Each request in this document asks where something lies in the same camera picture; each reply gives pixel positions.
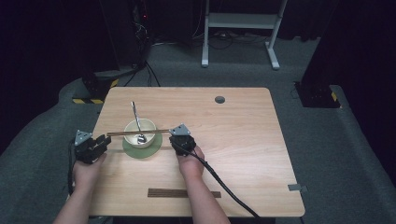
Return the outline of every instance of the chopstick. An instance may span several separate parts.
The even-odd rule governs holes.
[[[141,132],[137,131],[137,132],[107,133],[107,136],[132,135],[132,134],[139,134],[139,133],[169,133],[169,129],[141,131]]]

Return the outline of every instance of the person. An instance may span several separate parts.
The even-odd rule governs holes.
[[[197,146],[194,151],[197,156],[205,158],[203,151]],[[67,200],[53,224],[86,224],[88,223],[92,192],[99,177],[99,170],[106,158],[103,154],[94,164],[76,161],[73,174],[75,190]],[[177,156],[179,171],[189,195],[192,221],[202,223],[230,223],[223,209],[203,180],[204,166],[193,156]]]

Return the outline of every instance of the green saucer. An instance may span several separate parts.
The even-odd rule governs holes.
[[[156,133],[154,136],[154,142],[149,147],[133,147],[125,140],[125,138],[122,140],[122,147],[128,156],[135,159],[145,159],[149,156],[154,155],[154,153],[156,153],[158,149],[160,149],[162,143],[163,135],[161,133]]]

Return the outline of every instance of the white bowl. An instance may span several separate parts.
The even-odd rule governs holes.
[[[142,131],[152,131],[156,130],[155,124],[149,120],[149,119],[139,119],[140,122],[140,128]],[[134,119],[132,122],[130,122],[126,127],[125,127],[125,132],[138,132],[139,129],[137,127],[136,120]],[[145,148],[149,147],[153,142],[154,142],[154,136],[155,133],[145,133],[144,135],[147,138],[147,142],[143,144],[138,144],[137,143],[137,136],[139,134],[134,134],[134,135],[125,135],[124,138],[125,140],[131,144],[133,147],[137,148]]]

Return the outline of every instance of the metal spoon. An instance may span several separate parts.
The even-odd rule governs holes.
[[[142,130],[140,129],[139,117],[137,116],[136,106],[134,105],[134,101],[132,101],[132,109],[134,110],[134,117],[136,118],[137,128],[139,129],[139,132],[141,132]],[[148,139],[142,133],[137,136],[137,144],[144,144],[147,141]]]

